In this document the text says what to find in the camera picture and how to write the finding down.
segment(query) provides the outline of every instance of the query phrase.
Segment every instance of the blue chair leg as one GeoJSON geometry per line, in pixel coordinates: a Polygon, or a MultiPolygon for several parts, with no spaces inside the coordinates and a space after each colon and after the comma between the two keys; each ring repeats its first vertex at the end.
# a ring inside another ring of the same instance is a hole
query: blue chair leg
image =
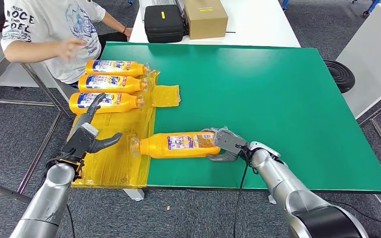
{"type": "Polygon", "coordinates": [[[363,12],[363,16],[369,16],[370,13],[375,9],[375,6],[379,3],[380,0],[372,0],[372,5],[369,6],[369,9],[363,12]]]}
{"type": "Polygon", "coordinates": [[[284,0],[283,1],[283,4],[281,6],[281,8],[283,8],[283,11],[285,11],[286,7],[287,7],[287,4],[288,4],[288,0],[284,0]]]}

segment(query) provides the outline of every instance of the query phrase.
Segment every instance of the bottle label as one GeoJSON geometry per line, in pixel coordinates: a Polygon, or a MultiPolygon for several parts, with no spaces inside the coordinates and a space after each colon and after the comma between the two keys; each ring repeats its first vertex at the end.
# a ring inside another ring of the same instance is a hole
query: bottle label
{"type": "Polygon", "coordinates": [[[209,148],[213,147],[212,140],[214,139],[213,134],[199,134],[194,135],[193,140],[197,148],[209,148]]]}
{"type": "Polygon", "coordinates": [[[117,60],[95,60],[93,63],[93,71],[96,72],[119,72],[129,70],[130,61],[117,60]]]}
{"type": "MultiPolygon", "coordinates": [[[[77,105],[79,108],[88,108],[99,93],[80,93],[77,105]]],[[[117,106],[121,102],[122,93],[106,93],[106,98],[99,103],[101,107],[117,106]]]]}
{"type": "Polygon", "coordinates": [[[85,82],[86,88],[125,87],[126,76],[89,75],[85,82]]]}
{"type": "Polygon", "coordinates": [[[188,135],[167,136],[169,150],[209,148],[213,147],[212,134],[198,134],[193,138],[188,135]]]}
{"type": "Polygon", "coordinates": [[[169,150],[193,149],[193,141],[190,136],[176,135],[167,136],[169,150]]]}

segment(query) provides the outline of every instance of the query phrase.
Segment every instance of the green table surface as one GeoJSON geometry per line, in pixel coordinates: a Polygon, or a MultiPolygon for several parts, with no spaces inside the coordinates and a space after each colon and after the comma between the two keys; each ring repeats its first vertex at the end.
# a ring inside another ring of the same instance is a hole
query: green table surface
{"type": "MultiPolygon", "coordinates": [[[[309,189],[381,192],[381,165],[316,49],[107,43],[102,59],[150,63],[180,86],[154,133],[224,127],[281,153],[309,189]]],[[[151,159],[148,186],[238,188],[245,163],[151,159]]],[[[248,171],[244,188],[263,189],[248,171]]]]}

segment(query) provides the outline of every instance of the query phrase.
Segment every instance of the person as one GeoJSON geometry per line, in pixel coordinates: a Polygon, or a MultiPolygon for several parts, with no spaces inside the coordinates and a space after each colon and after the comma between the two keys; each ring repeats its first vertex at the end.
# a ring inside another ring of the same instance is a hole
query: person
{"type": "Polygon", "coordinates": [[[4,0],[1,46],[10,62],[47,66],[52,76],[72,87],[88,60],[99,59],[106,41],[127,41],[132,28],[92,0],[4,0]],[[93,23],[116,33],[97,35],[93,23]]]}

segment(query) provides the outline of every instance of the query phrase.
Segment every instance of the graphic print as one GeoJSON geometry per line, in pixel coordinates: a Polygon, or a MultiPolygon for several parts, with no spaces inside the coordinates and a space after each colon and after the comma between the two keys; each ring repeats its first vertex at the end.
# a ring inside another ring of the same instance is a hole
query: graphic print
{"type": "Polygon", "coordinates": [[[91,34],[96,32],[88,14],[78,3],[71,3],[65,12],[66,20],[73,35],[77,38],[91,38],[91,34]]]}
{"type": "Polygon", "coordinates": [[[35,18],[24,9],[12,6],[5,12],[5,24],[2,29],[2,38],[18,39],[31,42],[30,26],[35,24],[35,18]]]}

